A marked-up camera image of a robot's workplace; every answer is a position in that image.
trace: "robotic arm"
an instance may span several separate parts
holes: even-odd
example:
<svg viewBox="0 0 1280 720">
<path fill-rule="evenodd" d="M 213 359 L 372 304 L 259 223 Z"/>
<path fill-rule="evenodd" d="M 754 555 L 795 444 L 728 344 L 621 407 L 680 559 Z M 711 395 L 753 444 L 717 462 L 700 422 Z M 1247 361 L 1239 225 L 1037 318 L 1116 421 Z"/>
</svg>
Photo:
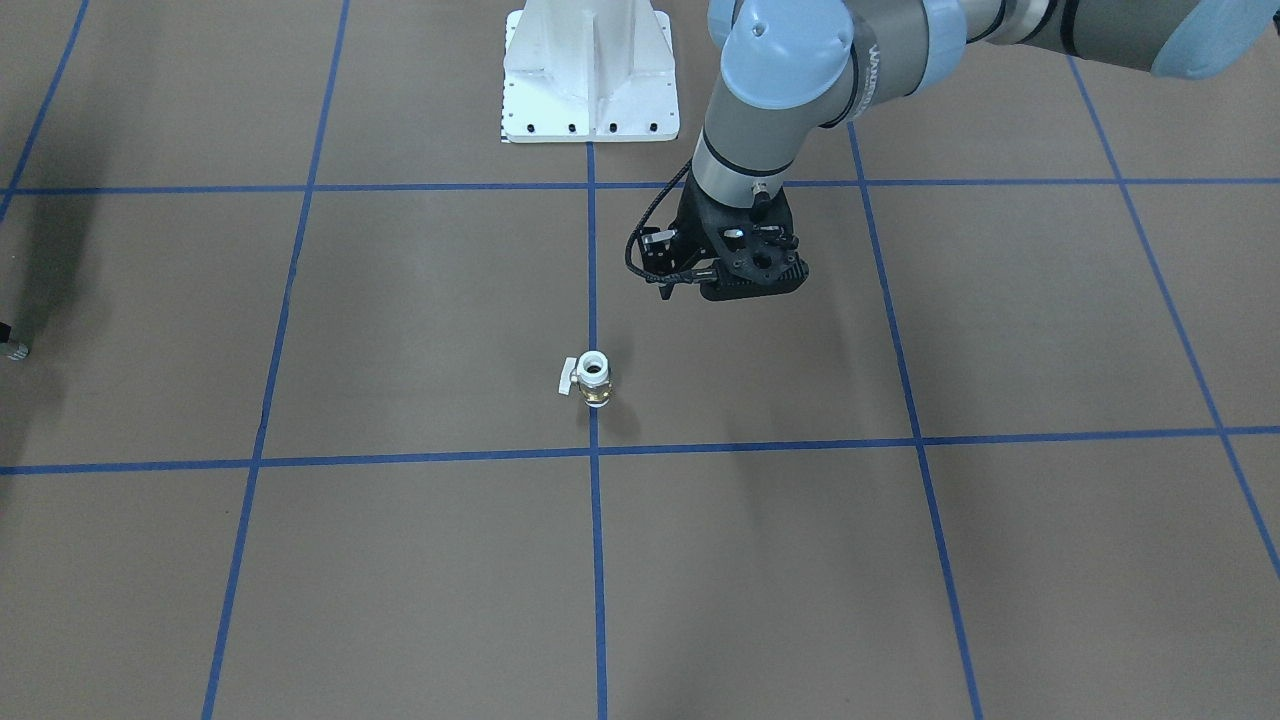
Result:
<svg viewBox="0 0 1280 720">
<path fill-rule="evenodd" d="M 1024 44 L 1197 79 L 1243 55 L 1277 0 L 712 0 L 721 46 L 694 158 L 627 240 L 627 266 L 707 300 L 781 295 L 809 266 L 783 182 L 809 132 L 946 78 L 969 42 Z M 685 177 L 675 222 L 646 223 Z M 636 266 L 635 245 L 641 265 Z"/>
</svg>

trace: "black cable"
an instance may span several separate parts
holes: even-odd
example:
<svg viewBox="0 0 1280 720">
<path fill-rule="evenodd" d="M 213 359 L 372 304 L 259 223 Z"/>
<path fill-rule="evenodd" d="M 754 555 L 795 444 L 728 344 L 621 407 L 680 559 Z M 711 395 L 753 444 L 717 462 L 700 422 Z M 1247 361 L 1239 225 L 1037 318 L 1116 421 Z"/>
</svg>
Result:
<svg viewBox="0 0 1280 720">
<path fill-rule="evenodd" d="M 649 209 L 645 210 L 644 215 L 640 217 L 640 222 L 636 223 L 636 228 L 631 231 L 631 237 L 627 238 L 627 269 L 644 278 L 645 282 L 663 283 L 663 284 L 691 282 L 691 278 L 686 277 L 687 273 L 673 273 L 669 275 L 659 275 L 655 273 L 650 273 L 649 270 L 645 270 L 643 268 L 637 268 L 635 261 L 631 260 L 631 251 L 635 247 L 636 241 L 640 240 L 640 236 L 644 234 L 644 228 L 649 223 L 649 217 L 653 215 L 653 211 L 658 209 L 658 205 L 662 205 L 662 201 L 667 199 L 667 195 L 671 193 L 671 190 L 680 183 L 680 178 L 685 177 L 685 174 L 689 173 L 689 169 L 692 165 L 694 161 L 689 160 L 687 163 L 685 163 L 684 168 L 680 168 L 680 172 L 676 173 L 676 177 L 667 181 L 667 184 L 663 186 L 663 188 L 658 192 L 658 196 L 654 197 L 653 202 L 649 204 Z"/>
</svg>

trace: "grid line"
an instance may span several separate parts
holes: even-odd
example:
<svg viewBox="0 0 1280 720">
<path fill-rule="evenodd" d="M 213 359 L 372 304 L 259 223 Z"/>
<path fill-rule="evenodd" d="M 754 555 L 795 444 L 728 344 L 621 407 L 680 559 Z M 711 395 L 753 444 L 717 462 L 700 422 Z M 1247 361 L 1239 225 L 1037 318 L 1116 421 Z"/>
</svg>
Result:
<svg viewBox="0 0 1280 720">
<path fill-rule="evenodd" d="M 586 143 L 586 336 L 588 348 L 598 350 L 596 299 L 596 232 L 595 232 L 595 143 Z M 591 468 L 591 565 L 595 583 L 595 715 L 609 717 L 608 626 L 604 603 L 604 511 L 600 501 L 600 416 L 595 407 L 589 413 L 589 448 Z"/>
<path fill-rule="evenodd" d="M 9 187 L 5 188 L 4 199 L 0 199 L 0 223 L 9 214 L 9 204 L 13 202 L 14 191 L 18 188 L 18 183 L 22 182 L 22 174 L 27 170 L 27 163 L 31 160 L 31 151 L 36 147 L 40 128 L 45 124 L 49 106 L 54 102 L 58 85 L 63 81 L 63 73 L 67 72 L 72 51 L 76 50 L 76 41 L 79 40 L 79 31 L 84 24 L 86 13 L 88 13 L 88 0 L 81 0 L 79 10 L 76 13 L 76 22 L 72 23 L 72 32 L 67 37 L 67 46 L 63 47 L 63 55 L 58 59 L 58 69 L 54 70 L 54 77 L 49 81 L 49 90 L 45 91 L 45 99 L 40 102 L 40 109 L 36 111 L 36 119 L 31 123 L 31 132 L 27 133 L 27 142 L 23 143 L 22 154 L 18 155 L 18 164 L 13 169 L 13 177 L 9 178 Z"/>
<path fill-rule="evenodd" d="M 867 174 L 863 168 L 863 154 L 858 145 L 858 131 L 854 123 L 846 123 L 849 128 L 849 146 L 854 155 L 854 167 L 858 170 L 858 179 L 865 181 Z M 974 720 L 982 720 L 982 697 L 978 692 L 978 679 L 973 670 L 973 660 L 969 655 L 969 637 L 964 628 L 964 614 L 960 611 L 960 596 L 956 592 L 955 577 L 951 573 L 951 553 L 947 551 L 947 538 L 942 529 L 942 514 L 938 510 L 938 498 L 933 492 L 933 473 L 929 470 L 929 456 L 925 451 L 924 437 L 920 432 L 920 418 L 915 409 L 915 396 L 911 392 L 911 375 L 906 366 L 906 354 L 902 350 L 902 334 L 897 325 L 897 314 L 893 310 L 893 293 L 890 291 L 888 272 L 884 268 L 884 254 L 881 251 L 879 232 L 876 227 L 876 211 L 872 208 L 870 188 L 865 182 L 859 187 L 863 200 L 863 213 L 867 215 L 867 232 L 872 242 L 872 252 L 876 256 L 876 274 L 879 278 L 881 293 L 884 300 L 884 315 L 888 320 L 890 337 L 893 341 L 893 355 L 897 357 L 897 373 L 902 382 L 902 396 L 906 402 L 906 415 L 911 423 L 911 439 L 915 447 L 915 459 L 920 466 L 920 480 L 924 483 L 924 500 L 929 506 L 929 521 L 933 525 L 933 542 L 938 548 L 938 565 L 942 570 L 942 582 L 947 591 L 947 603 L 951 607 L 951 624 L 955 628 L 956 648 L 960 652 L 960 664 L 964 667 L 965 687 L 969 691 L 969 705 Z"/>
<path fill-rule="evenodd" d="M 1125 184 L 1280 184 L 1280 177 L 1260 178 L 1125 178 Z M 666 181 L 634 181 L 594 183 L 596 191 L 659 190 Z M 791 187 L 1004 187 L 1004 186 L 1116 186 L 1115 178 L 863 178 L 863 179 L 790 179 Z M 684 183 L 677 183 L 677 188 Z M 237 192 L 466 192 L 483 190 L 588 190 L 585 182 L 396 182 L 396 183 L 316 183 L 306 184 L 169 184 L 119 187 L 13 187 L 5 196 L 81 196 L 81 195 L 218 195 Z"/>
<path fill-rule="evenodd" d="M 284 281 L 284 296 L 280 300 L 280 316 L 275 329 L 275 342 L 271 350 L 271 364 L 266 374 L 266 387 L 262 389 L 262 415 L 253 439 L 253 456 L 250 459 L 248 478 L 244 480 L 244 500 L 241 505 L 239 523 L 236 529 L 236 544 L 232 548 L 230 569 L 227 574 L 227 591 L 223 596 L 223 610 L 218 621 L 218 635 L 214 641 L 214 656 L 209 667 L 209 684 L 205 689 L 202 720 L 211 720 L 214 703 L 218 700 L 218 683 L 221 678 L 223 657 L 227 651 L 227 637 L 230 632 L 232 611 L 236 606 L 236 589 L 239 583 L 241 562 L 244 557 L 244 542 L 248 538 L 250 518 L 253 511 L 253 495 L 257 489 L 257 475 L 262 466 L 262 448 L 266 445 L 266 430 L 271 419 L 271 402 L 275 396 L 275 379 L 280 370 L 280 356 L 284 351 L 284 336 L 289 325 L 289 301 L 293 295 L 293 282 L 298 274 L 298 258 L 306 240 L 307 219 L 311 213 L 311 200 L 315 195 L 316 174 L 320 169 L 320 154 L 324 150 L 325 128 L 329 122 L 329 106 L 333 102 L 333 88 L 338 82 L 338 64 L 342 59 L 342 44 L 347 32 L 347 15 L 351 0 L 342 0 L 338 15 L 338 29 L 333 41 L 333 55 L 329 60 L 329 76 L 325 82 L 324 101 L 320 104 L 320 119 L 316 120 L 315 143 L 311 150 L 311 167 L 307 170 L 306 192 L 298 211 L 298 228 L 293 238 L 293 252 L 289 256 L 289 270 Z"/>
<path fill-rule="evenodd" d="M 1147 263 L 1151 265 L 1151 272 L 1155 275 L 1156 284 L 1160 287 L 1160 295 L 1165 300 L 1165 307 L 1169 310 L 1169 316 L 1172 319 L 1174 328 L 1178 331 L 1178 340 L 1183 343 L 1183 350 L 1187 354 L 1187 361 L 1190 364 L 1192 372 L 1196 374 L 1196 382 L 1199 384 L 1201 395 L 1204 397 L 1204 405 L 1208 407 L 1210 416 L 1213 419 L 1213 428 L 1217 430 L 1219 439 L 1222 443 L 1222 450 L 1226 451 L 1226 459 L 1231 465 L 1231 471 L 1235 473 L 1235 480 L 1240 486 L 1240 493 L 1244 496 L 1244 502 L 1249 509 L 1249 514 L 1253 516 L 1253 524 L 1258 530 L 1260 538 L 1262 539 L 1262 546 L 1266 548 L 1267 556 L 1271 560 L 1271 569 L 1276 578 L 1280 579 L 1280 555 L 1276 553 L 1276 546 L 1271 539 L 1271 532 L 1267 529 L 1266 520 L 1262 518 L 1262 511 L 1258 509 L 1257 500 L 1253 497 L 1253 488 L 1249 487 L 1249 480 L 1244 474 L 1244 468 L 1240 466 L 1240 460 L 1235 455 L 1235 447 L 1231 445 L 1231 437 L 1226 432 L 1222 423 L 1222 415 L 1217 409 L 1217 404 L 1213 401 L 1213 393 L 1210 392 L 1208 380 L 1204 378 L 1204 372 L 1201 368 L 1199 360 L 1196 357 L 1196 350 L 1192 347 L 1190 336 L 1187 332 L 1187 327 L 1183 324 L 1183 318 L 1178 311 L 1178 305 L 1174 302 L 1174 296 L 1169 290 L 1169 283 L 1165 282 L 1165 274 L 1160 269 L 1160 261 L 1156 258 L 1156 251 L 1151 245 L 1151 238 L 1147 237 L 1147 229 L 1142 223 L 1142 217 L 1138 214 L 1138 206 L 1133 201 L 1133 195 L 1129 192 L 1128 181 L 1125 179 L 1124 173 L 1120 172 L 1120 163 L 1116 161 L 1111 141 L 1107 140 L 1106 129 L 1102 127 L 1102 119 L 1098 115 L 1097 108 L 1093 105 L 1093 100 L 1089 97 L 1089 90 L 1084 85 L 1084 76 L 1080 74 L 1080 68 L 1076 65 L 1075 58 L 1068 56 L 1066 61 L 1071 68 L 1071 74 L 1075 77 L 1075 85 L 1080 91 L 1080 99 L 1084 100 L 1084 106 L 1088 109 L 1089 118 L 1093 120 L 1093 128 L 1098 133 L 1098 141 L 1102 143 L 1102 150 L 1106 152 L 1107 163 L 1111 164 L 1111 172 L 1115 174 L 1120 195 L 1124 197 L 1125 206 L 1129 209 L 1129 218 L 1133 220 L 1134 231 L 1138 233 L 1138 241 L 1142 243 L 1142 250 L 1147 255 Z"/>
<path fill-rule="evenodd" d="M 1240 425 L 1224 428 L 1229 436 L 1280 436 L 1280 425 Z M 1108 442 L 1126 439 L 1171 439 L 1217 437 L 1217 428 L 1156 428 L 1146 430 L 1084 430 L 1073 433 L 1010 433 L 989 436 L 923 436 L 925 446 L 956 445 L 1025 445 L 1065 442 Z M 708 442 L 686 445 L 616 445 L 600 446 L 602 457 L 632 455 L 695 455 L 714 452 L 818 452 L 824 450 L 870 450 L 877 447 L 914 447 L 914 437 L 850 438 L 767 442 Z M 393 465 L 419 462 L 474 462 L 502 460 L 540 460 L 547 457 L 589 457 L 591 448 L 549 447 L 526 450 L 454 450 L 433 452 L 390 452 L 367 455 L 300 455 L 264 457 L 260 468 L 324 468 L 333 465 Z M 152 460 L 122 462 L 79 462 L 49 465 L 0 466 L 0 477 L 13 475 L 77 475 L 97 473 L 156 473 L 168 470 L 244 470 L 253 464 L 250 457 L 212 460 Z"/>
</svg>

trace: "metal object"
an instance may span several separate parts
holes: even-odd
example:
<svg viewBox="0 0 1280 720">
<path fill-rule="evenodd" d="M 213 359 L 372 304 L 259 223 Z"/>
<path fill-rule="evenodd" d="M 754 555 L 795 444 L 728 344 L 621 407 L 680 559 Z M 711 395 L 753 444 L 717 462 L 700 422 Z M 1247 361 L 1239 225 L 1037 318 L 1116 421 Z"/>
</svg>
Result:
<svg viewBox="0 0 1280 720">
<path fill-rule="evenodd" d="M 609 359 L 599 350 L 589 350 L 579 357 L 566 357 L 561 369 L 559 393 L 568 395 L 576 384 L 588 407 L 604 407 L 613 397 L 613 377 Z"/>
</svg>

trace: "light blue joint cover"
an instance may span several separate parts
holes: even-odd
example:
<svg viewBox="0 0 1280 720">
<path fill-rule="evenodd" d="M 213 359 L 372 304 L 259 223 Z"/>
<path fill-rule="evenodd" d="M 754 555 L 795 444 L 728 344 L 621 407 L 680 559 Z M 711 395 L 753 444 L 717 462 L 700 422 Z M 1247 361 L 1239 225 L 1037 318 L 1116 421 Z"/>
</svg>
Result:
<svg viewBox="0 0 1280 720">
<path fill-rule="evenodd" d="M 728 31 L 733 27 L 733 1 L 712 0 L 707 6 L 707 29 L 710 31 L 716 47 L 724 47 Z"/>
<path fill-rule="evenodd" d="M 1151 74 L 1203 79 L 1225 70 L 1266 32 L 1277 0 L 1201 0 L 1160 49 Z"/>
<path fill-rule="evenodd" d="M 969 23 L 960 0 L 922 0 L 922 4 L 929 22 L 929 59 L 924 65 L 924 78 L 913 92 L 954 73 L 969 42 Z"/>
<path fill-rule="evenodd" d="M 721 53 L 724 86 L 765 110 L 817 100 L 850 63 L 854 18 L 841 0 L 746 0 Z"/>
</svg>

